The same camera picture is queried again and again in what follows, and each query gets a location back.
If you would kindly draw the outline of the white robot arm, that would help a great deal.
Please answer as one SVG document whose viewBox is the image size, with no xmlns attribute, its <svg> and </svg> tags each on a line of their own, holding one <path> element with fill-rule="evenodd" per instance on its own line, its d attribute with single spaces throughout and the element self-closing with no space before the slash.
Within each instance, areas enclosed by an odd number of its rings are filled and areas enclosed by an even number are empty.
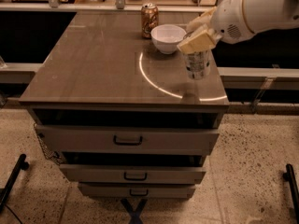
<svg viewBox="0 0 299 224">
<path fill-rule="evenodd" d="M 192 54 L 235 44 L 269 30 L 299 27 L 299 0 L 223 0 L 187 25 L 178 50 Z"/>
</svg>

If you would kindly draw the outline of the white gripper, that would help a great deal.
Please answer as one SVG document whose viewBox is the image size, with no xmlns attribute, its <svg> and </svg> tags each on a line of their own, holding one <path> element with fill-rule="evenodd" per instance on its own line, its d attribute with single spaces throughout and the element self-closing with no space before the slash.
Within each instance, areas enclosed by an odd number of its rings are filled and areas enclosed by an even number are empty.
<svg viewBox="0 0 299 224">
<path fill-rule="evenodd" d="M 247 25 L 243 4 L 244 0 L 223 0 L 190 21 L 186 31 L 192 33 L 178 44 L 178 50 L 192 54 L 214 49 L 220 40 L 235 44 L 252 39 L 254 33 Z"/>
</svg>

